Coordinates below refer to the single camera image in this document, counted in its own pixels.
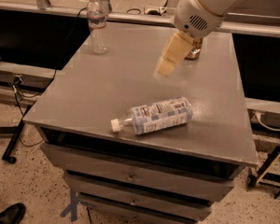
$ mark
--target black shoe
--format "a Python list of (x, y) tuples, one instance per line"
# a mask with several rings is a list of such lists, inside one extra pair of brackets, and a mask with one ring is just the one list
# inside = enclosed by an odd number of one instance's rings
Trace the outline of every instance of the black shoe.
[(0, 224), (19, 224), (24, 217), (26, 207), (23, 203), (11, 205), (0, 213)]

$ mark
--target standing water bottle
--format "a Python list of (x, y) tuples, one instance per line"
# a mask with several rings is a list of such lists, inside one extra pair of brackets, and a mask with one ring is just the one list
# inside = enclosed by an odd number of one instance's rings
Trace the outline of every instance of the standing water bottle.
[(111, 126), (113, 132), (133, 128), (135, 134), (142, 134), (188, 123), (191, 118), (189, 101), (180, 97), (132, 107), (120, 119), (112, 119)]
[(105, 54), (109, 51), (106, 33), (106, 14), (99, 0), (90, 0), (87, 5), (87, 19), (91, 31), (94, 53)]

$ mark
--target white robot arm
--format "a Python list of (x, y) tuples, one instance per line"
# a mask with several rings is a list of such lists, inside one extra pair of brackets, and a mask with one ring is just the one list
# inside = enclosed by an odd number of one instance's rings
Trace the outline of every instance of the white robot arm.
[(173, 24), (179, 30), (160, 57), (154, 77), (168, 77), (193, 48), (193, 39), (209, 35), (228, 11), (243, 0), (179, 0)]

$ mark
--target metal stand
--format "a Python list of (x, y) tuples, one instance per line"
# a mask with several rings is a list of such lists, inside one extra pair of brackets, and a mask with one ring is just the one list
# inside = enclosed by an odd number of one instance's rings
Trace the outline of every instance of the metal stand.
[[(262, 166), (257, 171), (257, 176), (252, 175), (250, 170), (250, 174), (248, 176), (248, 186), (250, 188), (254, 188), (257, 184), (265, 184), (260, 183), (261, 179), (270, 180), (272, 182), (276, 182), (280, 184), (280, 175), (268, 173), (269, 169), (280, 159), (280, 146), (277, 146), (271, 154), (269, 154), (268, 159), (262, 164)], [(280, 190), (275, 194), (274, 198), (278, 198), (280, 196)]]
[(70, 204), (60, 213), (61, 217), (66, 217), (69, 213), (71, 213), (71, 222), (77, 221), (77, 193), (74, 190), (70, 189), (71, 201)]
[[(31, 105), (28, 105), (26, 110), (25, 110), (25, 113), (24, 113), (24, 116), (27, 114), (27, 112), (29, 111), (29, 109), (31, 108), (32, 106)], [(10, 156), (13, 148), (16, 146), (17, 144), (17, 140), (21, 134), (21, 131), (24, 127), (24, 122), (22, 121), (22, 118), (21, 118), (21, 121), (19, 123), (18, 126), (14, 126), (14, 127), (0, 127), (0, 134), (11, 134), (13, 133), (12, 137), (11, 137), (11, 140), (7, 146), (7, 149), (4, 153), (4, 155), (2, 156), (2, 160), (3, 161), (7, 161), (11, 164), (14, 164), (17, 159), (13, 156)]]

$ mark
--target black panel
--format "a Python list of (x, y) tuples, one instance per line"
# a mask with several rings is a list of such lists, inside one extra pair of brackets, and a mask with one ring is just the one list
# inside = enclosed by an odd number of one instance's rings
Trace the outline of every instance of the black panel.
[(233, 34), (245, 97), (280, 102), (280, 38)]
[[(0, 87), (9, 87), (10, 88), (10, 84), (7, 82), (0, 81)], [(46, 90), (45, 88), (38, 88), (38, 87), (24, 86), (24, 85), (20, 85), (19, 87), (22, 91), (33, 91), (33, 92), (37, 92), (37, 93), (44, 92)]]
[(75, 20), (74, 17), (0, 9), (1, 59), (8, 63), (62, 69), (90, 33), (87, 20), (78, 19), (65, 43)]
[(132, 161), (171, 167), (190, 173), (229, 178), (238, 168), (238, 165), (221, 161), (210, 161), (148, 147), (138, 147), (115, 141), (88, 137), (76, 133), (64, 133), (48, 128), (41, 129), (49, 142), (56, 146), (70, 147)]

